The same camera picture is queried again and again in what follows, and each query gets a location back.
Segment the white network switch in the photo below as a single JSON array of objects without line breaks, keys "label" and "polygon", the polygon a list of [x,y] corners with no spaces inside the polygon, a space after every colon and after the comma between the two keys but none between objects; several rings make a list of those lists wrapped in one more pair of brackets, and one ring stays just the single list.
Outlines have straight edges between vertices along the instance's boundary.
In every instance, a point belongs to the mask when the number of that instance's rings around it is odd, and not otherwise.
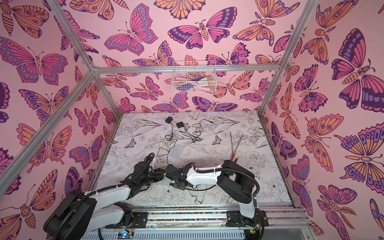
[{"label": "white network switch", "polygon": [[168,188],[171,185],[172,181],[168,178],[163,178],[159,182],[157,182],[157,185],[159,187]]},{"label": "white network switch", "polygon": [[168,153],[168,158],[172,160],[177,160],[180,157],[183,150],[184,148],[182,146],[175,145]]}]

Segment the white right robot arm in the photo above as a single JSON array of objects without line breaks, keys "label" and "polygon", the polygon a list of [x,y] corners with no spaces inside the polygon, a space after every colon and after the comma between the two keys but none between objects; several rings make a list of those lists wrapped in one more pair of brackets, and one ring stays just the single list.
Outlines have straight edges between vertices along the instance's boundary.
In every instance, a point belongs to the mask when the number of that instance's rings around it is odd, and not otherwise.
[{"label": "white right robot arm", "polygon": [[180,169],[168,165],[163,176],[179,190],[198,185],[217,186],[239,203],[244,225],[260,230],[268,226],[265,212],[257,205],[260,184],[252,172],[233,161],[225,160],[222,165],[207,168],[198,168],[193,163]]}]

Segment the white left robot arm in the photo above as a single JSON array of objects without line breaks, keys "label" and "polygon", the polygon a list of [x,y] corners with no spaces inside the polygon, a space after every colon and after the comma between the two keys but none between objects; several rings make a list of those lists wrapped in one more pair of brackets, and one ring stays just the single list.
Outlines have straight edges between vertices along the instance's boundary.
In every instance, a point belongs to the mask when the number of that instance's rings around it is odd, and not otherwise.
[{"label": "white left robot arm", "polygon": [[121,202],[135,197],[143,191],[143,187],[151,184],[148,174],[154,158],[155,154],[150,153],[142,162],[136,164],[134,172],[118,185],[91,192],[70,192],[44,223],[44,232],[53,240],[80,240],[91,231],[91,222],[102,222],[96,220],[96,214],[110,205],[115,205],[120,214],[113,223],[120,222],[128,210],[127,207],[120,207]]}]

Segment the black power adapter right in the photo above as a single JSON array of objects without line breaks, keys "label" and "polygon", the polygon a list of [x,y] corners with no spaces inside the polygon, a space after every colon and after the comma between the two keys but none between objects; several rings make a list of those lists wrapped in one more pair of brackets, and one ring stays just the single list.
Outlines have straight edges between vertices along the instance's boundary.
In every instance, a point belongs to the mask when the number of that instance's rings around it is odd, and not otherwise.
[{"label": "black power adapter right", "polygon": [[176,123],[176,126],[177,126],[178,129],[183,128],[184,127],[184,123],[183,122],[178,122],[178,123]]}]

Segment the black power adapter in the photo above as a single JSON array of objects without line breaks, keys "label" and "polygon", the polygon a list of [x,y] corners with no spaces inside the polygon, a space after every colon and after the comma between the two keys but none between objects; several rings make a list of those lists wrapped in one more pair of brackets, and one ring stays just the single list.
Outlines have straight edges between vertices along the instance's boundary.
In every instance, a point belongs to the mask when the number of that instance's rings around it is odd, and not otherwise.
[{"label": "black power adapter", "polygon": [[178,123],[176,123],[176,126],[177,126],[178,129],[183,128],[184,127],[184,123],[183,122],[178,122]]},{"label": "black power adapter", "polygon": [[166,120],[165,120],[165,122],[166,122],[167,124],[171,124],[172,121],[173,121],[173,118],[172,118],[172,117],[167,117]]}]

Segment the black power adapter left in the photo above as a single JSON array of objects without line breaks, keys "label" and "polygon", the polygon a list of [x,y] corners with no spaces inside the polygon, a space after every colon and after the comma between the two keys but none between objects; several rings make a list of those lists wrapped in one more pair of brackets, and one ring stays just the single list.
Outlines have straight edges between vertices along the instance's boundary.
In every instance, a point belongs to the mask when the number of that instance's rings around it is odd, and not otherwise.
[{"label": "black power adapter left", "polygon": [[173,121],[173,118],[172,118],[172,117],[167,117],[166,120],[165,120],[165,122],[166,122],[167,124],[171,124],[172,121]]}]

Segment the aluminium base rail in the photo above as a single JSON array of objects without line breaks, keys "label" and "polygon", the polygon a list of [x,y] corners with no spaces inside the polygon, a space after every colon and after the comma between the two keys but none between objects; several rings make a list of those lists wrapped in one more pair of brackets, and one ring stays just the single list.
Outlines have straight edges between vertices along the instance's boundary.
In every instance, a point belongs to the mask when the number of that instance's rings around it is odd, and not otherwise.
[{"label": "aluminium base rail", "polygon": [[261,205],[255,226],[246,225],[236,204],[132,207],[129,226],[98,227],[84,240],[314,240],[304,210]]}]

